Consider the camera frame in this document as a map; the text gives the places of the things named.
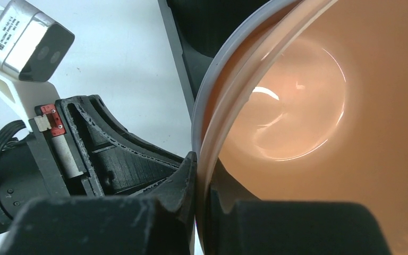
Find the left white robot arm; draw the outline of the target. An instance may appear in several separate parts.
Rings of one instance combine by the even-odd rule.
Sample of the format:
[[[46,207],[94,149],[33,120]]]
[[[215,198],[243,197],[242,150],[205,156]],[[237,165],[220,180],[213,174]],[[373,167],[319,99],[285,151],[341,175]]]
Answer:
[[[0,234],[39,197],[131,195],[161,184],[182,158],[130,133],[97,95],[35,107],[52,128],[25,138],[21,120],[0,130]]]

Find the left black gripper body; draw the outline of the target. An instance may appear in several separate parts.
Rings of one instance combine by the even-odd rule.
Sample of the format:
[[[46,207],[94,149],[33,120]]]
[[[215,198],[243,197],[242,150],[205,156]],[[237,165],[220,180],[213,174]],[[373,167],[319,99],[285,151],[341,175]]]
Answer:
[[[29,120],[28,146],[51,197],[95,196],[89,173],[62,109],[55,104],[35,107]]]

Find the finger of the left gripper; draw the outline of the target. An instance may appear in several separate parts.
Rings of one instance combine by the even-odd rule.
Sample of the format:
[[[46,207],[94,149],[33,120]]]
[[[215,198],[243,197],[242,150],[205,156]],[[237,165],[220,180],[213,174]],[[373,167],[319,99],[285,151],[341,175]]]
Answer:
[[[98,95],[59,99],[55,106],[88,196],[129,195],[159,185],[183,161],[130,133]]]

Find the orange plastic bucket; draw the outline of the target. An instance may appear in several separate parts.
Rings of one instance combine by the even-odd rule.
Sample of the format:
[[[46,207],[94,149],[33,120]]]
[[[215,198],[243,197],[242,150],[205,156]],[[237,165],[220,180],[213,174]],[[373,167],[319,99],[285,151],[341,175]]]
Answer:
[[[197,168],[203,252],[221,162],[262,201],[360,204],[390,254],[408,254],[408,1],[298,2],[242,43],[212,90]]]

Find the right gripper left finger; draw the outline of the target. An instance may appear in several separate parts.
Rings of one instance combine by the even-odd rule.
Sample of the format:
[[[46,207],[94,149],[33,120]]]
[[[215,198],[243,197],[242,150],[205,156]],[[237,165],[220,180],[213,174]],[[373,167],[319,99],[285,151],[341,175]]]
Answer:
[[[147,194],[37,199],[24,206],[0,254],[192,254],[197,156]]]

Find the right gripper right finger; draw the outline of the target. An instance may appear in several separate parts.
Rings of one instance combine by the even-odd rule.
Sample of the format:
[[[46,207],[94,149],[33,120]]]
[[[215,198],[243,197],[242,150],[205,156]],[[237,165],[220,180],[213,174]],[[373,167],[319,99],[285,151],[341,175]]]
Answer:
[[[390,254],[370,211],[351,202],[262,201],[215,166],[206,254]]]

